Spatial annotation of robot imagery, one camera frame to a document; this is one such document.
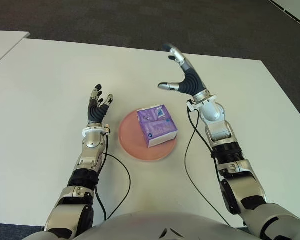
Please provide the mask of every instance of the tissue pack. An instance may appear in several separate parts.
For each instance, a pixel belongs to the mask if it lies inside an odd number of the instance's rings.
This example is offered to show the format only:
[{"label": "tissue pack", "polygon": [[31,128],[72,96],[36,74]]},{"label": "tissue pack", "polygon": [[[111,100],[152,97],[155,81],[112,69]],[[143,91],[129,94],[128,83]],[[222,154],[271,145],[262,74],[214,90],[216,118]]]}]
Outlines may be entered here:
[{"label": "tissue pack", "polygon": [[148,148],[176,137],[178,129],[165,105],[143,108],[136,112]]}]

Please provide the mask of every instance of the gray carpet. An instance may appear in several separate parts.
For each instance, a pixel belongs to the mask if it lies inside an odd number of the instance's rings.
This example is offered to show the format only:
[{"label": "gray carpet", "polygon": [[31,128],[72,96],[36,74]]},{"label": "gray carpet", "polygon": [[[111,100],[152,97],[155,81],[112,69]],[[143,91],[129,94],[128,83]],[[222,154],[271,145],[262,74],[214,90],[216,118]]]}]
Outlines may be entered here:
[{"label": "gray carpet", "polygon": [[[147,50],[171,42],[184,53],[261,60],[300,113],[300,25],[267,0],[0,0],[0,30]],[[11,235],[18,229],[39,227],[0,225],[0,239],[22,239]]]}]

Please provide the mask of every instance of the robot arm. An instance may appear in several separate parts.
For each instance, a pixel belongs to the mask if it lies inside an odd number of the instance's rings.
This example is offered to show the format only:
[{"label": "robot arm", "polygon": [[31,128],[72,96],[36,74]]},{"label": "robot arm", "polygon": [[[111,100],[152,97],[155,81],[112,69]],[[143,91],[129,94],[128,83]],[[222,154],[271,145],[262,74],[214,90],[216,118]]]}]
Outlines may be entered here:
[{"label": "robot arm", "polygon": [[205,133],[211,157],[217,160],[217,169],[223,180],[219,183],[227,210],[240,215],[250,232],[262,239],[300,239],[300,219],[283,207],[267,203],[266,194],[249,161],[244,158],[242,149],[225,120],[225,109],[215,102],[197,72],[185,56],[173,45],[163,48],[173,54],[170,60],[182,68],[185,79],[180,83],[162,82],[160,89],[178,91],[191,95],[188,109],[198,110],[205,123]]},{"label": "robot arm", "polygon": [[113,96],[110,94],[103,105],[98,84],[92,91],[88,106],[88,125],[83,129],[82,153],[79,156],[67,187],[63,189],[44,228],[27,240],[74,239],[90,229],[94,220],[94,190],[102,169],[102,153],[106,148],[105,135],[109,128],[102,127]]}]

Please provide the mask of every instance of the black cable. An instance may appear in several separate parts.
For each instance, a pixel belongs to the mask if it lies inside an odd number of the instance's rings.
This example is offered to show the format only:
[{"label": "black cable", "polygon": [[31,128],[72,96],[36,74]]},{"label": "black cable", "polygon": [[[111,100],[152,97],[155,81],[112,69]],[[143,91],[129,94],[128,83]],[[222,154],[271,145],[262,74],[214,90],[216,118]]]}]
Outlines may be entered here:
[{"label": "black cable", "polygon": [[97,186],[94,186],[94,191],[95,191],[96,199],[98,200],[98,202],[102,208],[102,211],[103,211],[103,221],[106,221],[107,220],[107,212],[106,212],[105,206],[103,205],[103,203],[99,197],[99,194],[97,192]]},{"label": "black cable", "polygon": [[[194,125],[194,123],[192,122],[192,119],[190,117],[190,110],[189,108],[187,108],[187,113],[188,113],[188,118],[189,118],[189,121],[190,121],[190,124],[191,126],[193,127],[194,131],[199,135],[199,137],[202,139],[202,141],[204,142],[204,144],[206,145],[206,147],[209,149],[210,153],[212,153],[212,150],[209,146],[209,144],[207,143],[207,141],[204,139],[204,137],[200,134],[200,132],[197,130],[197,126]],[[218,167],[217,167],[217,160],[215,157],[213,157],[213,161],[214,161],[214,168],[215,168],[215,173],[216,173],[216,177],[218,179],[218,183],[220,182],[220,177],[219,177],[219,173],[218,173]]]},{"label": "black cable", "polygon": [[122,201],[119,203],[119,205],[113,210],[113,212],[112,212],[112,213],[110,214],[110,216],[107,218],[107,220],[108,220],[109,218],[112,217],[112,215],[117,211],[117,209],[121,206],[121,204],[126,200],[127,196],[129,195],[130,189],[131,189],[131,176],[130,176],[130,173],[129,173],[127,167],[126,167],[126,166],[125,166],[118,158],[116,158],[115,156],[113,156],[113,155],[111,155],[111,154],[107,154],[107,155],[109,155],[110,157],[112,157],[112,158],[114,158],[115,160],[117,160],[117,161],[124,167],[124,169],[126,170],[126,172],[128,173],[128,176],[129,176],[129,189],[128,189],[126,195],[124,196],[124,198],[122,199]]},{"label": "black cable", "polygon": [[101,170],[104,168],[104,165],[106,163],[107,160],[107,156],[108,156],[108,145],[109,145],[109,139],[108,139],[108,135],[106,135],[106,146],[105,146],[105,158],[103,160],[103,163],[100,167],[99,173],[101,173]]},{"label": "black cable", "polygon": [[227,222],[227,220],[221,215],[221,213],[220,212],[218,212],[218,210],[208,201],[208,199],[201,193],[201,191],[198,189],[198,187],[196,186],[196,184],[194,183],[194,181],[192,180],[192,178],[190,177],[190,175],[189,175],[189,172],[188,172],[188,169],[187,169],[187,153],[188,153],[188,149],[189,149],[189,146],[190,146],[190,143],[191,143],[191,141],[192,141],[192,139],[193,139],[193,137],[194,137],[194,135],[195,135],[195,133],[197,133],[200,137],[201,137],[201,139],[206,143],[206,141],[204,140],[204,138],[201,136],[201,134],[198,132],[198,130],[197,130],[197,127],[198,127],[198,123],[199,123],[199,111],[197,111],[197,113],[198,113],[198,117],[197,117],[197,120],[196,120],[196,125],[194,125],[193,124],[193,122],[192,122],[192,120],[191,120],[191,118],[190,118],[190,111],[189,111],[189,109],[188,109],[188,117],[189,117],[189,120],[190,120],[190,123],[191,123],[191,125],[193,126],[193,128],[194,128],[194,131],[193,131],[193,133],[192,133],[192,135],[191,135],[191,138],[190,138],[190,141],[189,141],[189,143],[188,143],[188,146],[186,147],[186,151],[185,151],[185,154],[184,154],[184,168],[185,168],[185,171],[186,171],[186,174],[187,174],[187,176],[188,176],[188,178],[189,178],[189,180],[191,181],[191,183],[192,183],[192,185],[195,187],[195,189],[198,191],[198,193],[204,198],[204,200],[206,200],[206,202],[215,210],[215,212],[224,220],[224,222],[228,225],[228,226],[230,226],[230,224]]},{"label": "black cable", "polygon": [[[195,109],[195,111],[198,112],[198,120],[199,120],[199,114],[200,114],[200,113],[199,113],[199,111],[198,111],[197,109]],[[190,117],[190,110],[189,110],[189,108],[187,108],[187,112],[188,112],[188,118],[189,118],[189,121],[190,121],[190,123],[191,123],[191,125],[192,125],[194,131],[195,131],[195,132],[199,135],[199,137],[202,139],[202,141],[204,142],[204,144],[206,145],[206,147],[209,149],[210,153],[212,153],[212,150],[211,150],[209,144],[208,144],[207,141],[204,139],[204,137],[200,134],[200,132],[197,130],[198,125],[195,126],[194,123],[192,122],[191,117]]]},{"label": "black cable", "polygon": [[[100,167],[100,170],[99,170],[99,173],[101,173],[101,170],[104,168],[104,165],[106,163],[106,160],[107,160],[107,155],[108,155],[108,144],[109,144],[109,139],[108,139],[108,135],[106,136],[106,146],[105,146],[105,158],[104,158],[104,161]],[[97,192],[97,186],[94,186],[94,191],[95,191],[95,196],[96,196],[96,199],[98,200],[101,208],[102,208],[102,211],[103,211],[103,221],[106,221],[107,220],[107,212],[106,212],[106,209],[105,209],[105,206],[103,205],[101,199],[100,199],[100,196]]]}]

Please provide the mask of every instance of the round plate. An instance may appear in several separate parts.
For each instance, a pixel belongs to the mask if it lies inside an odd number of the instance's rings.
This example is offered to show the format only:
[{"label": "round plate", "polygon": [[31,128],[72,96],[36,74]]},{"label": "round plate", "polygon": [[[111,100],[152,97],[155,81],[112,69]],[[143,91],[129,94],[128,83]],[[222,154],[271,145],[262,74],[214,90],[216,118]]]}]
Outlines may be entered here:
[{"label": "round plate", "polygon": [[176,138],[157,146],[147,147],[138,122],[137,111],[130,112],[120,123],[119,142],[132,157],[144,161],[157,161],[168,156],[174,149]]}]

